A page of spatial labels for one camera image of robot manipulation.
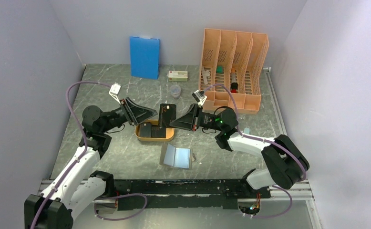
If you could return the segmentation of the black VIP card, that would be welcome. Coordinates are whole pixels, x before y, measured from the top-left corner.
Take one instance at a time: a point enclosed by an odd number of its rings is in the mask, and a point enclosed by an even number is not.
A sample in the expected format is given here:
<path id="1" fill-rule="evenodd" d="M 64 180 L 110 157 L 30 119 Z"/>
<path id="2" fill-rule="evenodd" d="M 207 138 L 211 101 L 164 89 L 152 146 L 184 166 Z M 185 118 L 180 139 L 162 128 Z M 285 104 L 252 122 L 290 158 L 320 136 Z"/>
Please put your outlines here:
<path id="1" fill-rule="evenodd" d="M 176 104 L 160 104 L 158 126 L 172 128 L 170 123 L 176 119 Z"/>

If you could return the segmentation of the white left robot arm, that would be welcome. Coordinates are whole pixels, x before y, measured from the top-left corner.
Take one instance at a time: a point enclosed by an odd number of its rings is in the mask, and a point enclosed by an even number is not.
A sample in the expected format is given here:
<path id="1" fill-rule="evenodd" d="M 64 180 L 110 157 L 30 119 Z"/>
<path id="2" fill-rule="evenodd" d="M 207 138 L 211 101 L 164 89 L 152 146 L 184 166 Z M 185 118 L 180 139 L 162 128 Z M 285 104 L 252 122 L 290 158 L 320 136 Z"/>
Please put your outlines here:
<path id="1" fill-rule="evenodd" d="M 84 136 L 70 162 L 39 195 L 29 195 L 25 200 L 25 228 L 70 229 L 95 199 L 115 197 L 113 175 L 93 171 L 112 140 L 107 132 L 125 123 L 141 124 L 156 115 L 155 109 L 137 105 L 129 98 L 119 100 L 119 107 L 109 112 L 95 105 L 86 107 L 81 124 Z"/>

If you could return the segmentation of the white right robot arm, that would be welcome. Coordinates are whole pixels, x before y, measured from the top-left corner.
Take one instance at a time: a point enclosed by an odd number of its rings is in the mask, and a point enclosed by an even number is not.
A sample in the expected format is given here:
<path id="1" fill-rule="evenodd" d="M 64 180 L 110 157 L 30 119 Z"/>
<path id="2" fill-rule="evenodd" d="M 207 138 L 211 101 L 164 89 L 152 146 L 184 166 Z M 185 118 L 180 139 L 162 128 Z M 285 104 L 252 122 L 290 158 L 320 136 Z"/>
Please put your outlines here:
<path id="1" fill-rule="evenodd" d="M 277 185 L 290 189 L 304 180 L 310 168 L 309 162 L 287 135 L 261 138 L 239 133 L 234 109 L 221 106 L 220 112 L 203 112 L 202 106 L 192 104 L 183 116 L 171 121 L 174 128 L 196 131 L 198 128 L 218 131 L 217 145 L 227 151 L 238 151 L 263 158 L 266 168 L 252 169 L 242 178 L 241 193 L 251 198 L 262 187 Z"/>

